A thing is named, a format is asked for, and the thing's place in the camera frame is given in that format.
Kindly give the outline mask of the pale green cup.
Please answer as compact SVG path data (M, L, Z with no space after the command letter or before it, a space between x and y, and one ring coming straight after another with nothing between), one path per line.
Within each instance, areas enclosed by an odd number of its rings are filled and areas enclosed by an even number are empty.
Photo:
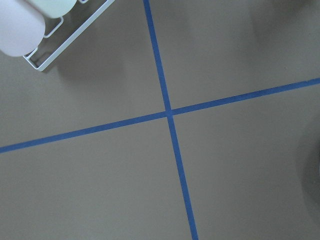
M27 2L46 17L56 19L67 14L77 0L27 0Z

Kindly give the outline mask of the pink cup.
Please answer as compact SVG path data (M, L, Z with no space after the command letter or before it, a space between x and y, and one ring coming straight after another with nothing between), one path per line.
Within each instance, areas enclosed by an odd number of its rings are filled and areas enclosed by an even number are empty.
M0 2L0 51L11 57L32 52L41 43L46 24L41 13L25 0Z

